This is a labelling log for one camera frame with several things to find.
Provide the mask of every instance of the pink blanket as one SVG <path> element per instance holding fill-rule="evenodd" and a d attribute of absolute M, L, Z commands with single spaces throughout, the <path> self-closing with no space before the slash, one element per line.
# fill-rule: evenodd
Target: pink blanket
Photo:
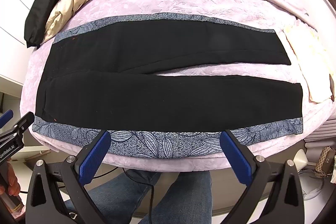
<path fill-rule="evenodd" d="M 109 16 L 153 14 L 159 12 L 205 15 L 232 20 L 256 28 L 276 30 L 292 62 L 291 66 L 235 63 L 196 66 L 162 74 L 238 74 L 301 83 L 303 88 L 303 134 L 285 136 L 254 144 L 250 146 L 253 153 L 266 157 L 286 149 L 318 128 L 335 109 L 336 105 L 331 100 L 326 100 L 320 104 L 309 101 L 307 83 L 300 71 L 296 56 L 287 42 L 285 34 L 282 32 L 286 24 L 304 24 L 301 20 L 296 20 L 294 15 L 311 24 L 311 20 L 306 15 L 305 9 L 301 6 L 299 0 L 90 0 L 68 22 L 63 30 Z M 305 24 L 305 26 L 307 31 L 311 29 L 308 25 Z M 34 50 L 31 55 L 26 81 L 22 90 L 21 114 L 25 114 L 27 111 L 35 112 L 36 92 L 52 42 L 53 39 L 47 41 L 40 49 Z M 54 140 L 34 132 L 32 134 L 42 144 L 48 145 L 54 150 L 60 149 L 74 154 L 80 150 L 80 147 L 75 145 Z M 108 154 L 104 162 L 127 168 L 162 172 L 211 170 L 230 166 L 223 153 L 175 160 L 143 159 Z"/>

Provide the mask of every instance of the screw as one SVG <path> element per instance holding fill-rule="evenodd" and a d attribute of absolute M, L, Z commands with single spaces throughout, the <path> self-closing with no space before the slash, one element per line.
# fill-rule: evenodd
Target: screw
<path fill-rule="evenodd" d="M 256 155 L 255 156 L 255 159 L 258 161 L 258 162 L 263 162 L 265 160 L 265 158 L 262 156 L 262 155 Z"/>
<path fill-rule="evenodd" d="M 75 156 L 69 156 L 67 157 L 67 162 L 72 163 L 75 160 Z"/>
<path fill-rule="evenodd" d="M 43 160 L 38 160 L 37 162 L 36 162 L 36 165 L 37 166 L 41 166 L 43 164 Z"/>
<path fill-rule="evenodd" d="M 295 163 L 292 160 L 287 160 L 287 164 L 289 166 L 294 166 L 295 165 Z"/>

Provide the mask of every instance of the white cloth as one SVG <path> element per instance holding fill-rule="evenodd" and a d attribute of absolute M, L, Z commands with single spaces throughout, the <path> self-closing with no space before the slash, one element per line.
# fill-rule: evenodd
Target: white cloth
<path fill-rule="evenodd" d="M 331 98 L 329 75 L 335 80 L 334 68 L 318 36 L 300 21 L 294 26 L 285 26 L 283 32 L 286 34 L 308 84 L 309 99 L 321 103 Z"/>

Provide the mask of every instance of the floral patterned fabric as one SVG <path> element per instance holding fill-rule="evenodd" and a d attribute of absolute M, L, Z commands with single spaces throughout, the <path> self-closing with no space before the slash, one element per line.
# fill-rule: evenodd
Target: floral patterned fabric
<path fill-rule="evenodd" d="M 216 17 L 207 17 L 203 15 L 187 15 L 187 14 L 179 14 L 179 13 L 156 13 L 150 15 L 124 15 L 124 16 L 114 16 L 114 17 L 105 17 L 101 19 L 97 19 L 92 22 L 85 23 L 83 25 L 77 26 L 75 28 L 65 30 L 63 32 L 59 32 L 55 36 L 55 40 L 53 44 L 60 42 L 61 40 L 74 37 L 79 34 L 91 32 L 94 30 L 98 30 L 102 27 L 118 23 L 118 22 L 128 22 L 128 21 L 144 21 L 144 20 L 186 20 L 186 21 L 201 21 L 201 22 L 211 22 L 216 24 L 225 24 L 225 25 L 233 25 L 240 28 L 250 29 L 258 32 L 272 32 L 275 33 L 273 29 L 259 29 L 254 28 L 248 25 L 240 24 L 238 22 L 224 20 Z"/>
<path fill-rule="evenodd" d="M 33 131 L 44 136 L 78 146 L 84 146 L 97 136 L 100 130 L 77 128 L 60 123 L 45 122 L 35 117 Z M 147 132 L 110 131 L 112 144 L 109 153 L 142 158 L 173 159 L 209 155 L 221 150 L 220 132 Z M 231 130 L 244 145 L 268 141 L 303 132 L 303 119 L 287 119 L 247 128 Z"/>

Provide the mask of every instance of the pants leg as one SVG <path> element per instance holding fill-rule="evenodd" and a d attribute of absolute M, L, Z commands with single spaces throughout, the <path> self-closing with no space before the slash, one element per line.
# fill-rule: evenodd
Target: pants leg
<path fill-rule="evenodd" d="M 161 173 L 130 169 L 127 174 L 134 180 L 155 185 Z M 147 185 L 129 179 L 124 173 L 88 191 L 93 202 L 108 223 L 129 224 L 134 211 L 150 190 Z M 65 202 L 70 210 L 75 210 L 71 200 Z"/>
<path fill-rule="evenodd" d="M 153 223 L 211 224 L 209 171 L 181 172 L 152 212 Z M 139 224 L 148 224 L 148 215 Z"/>

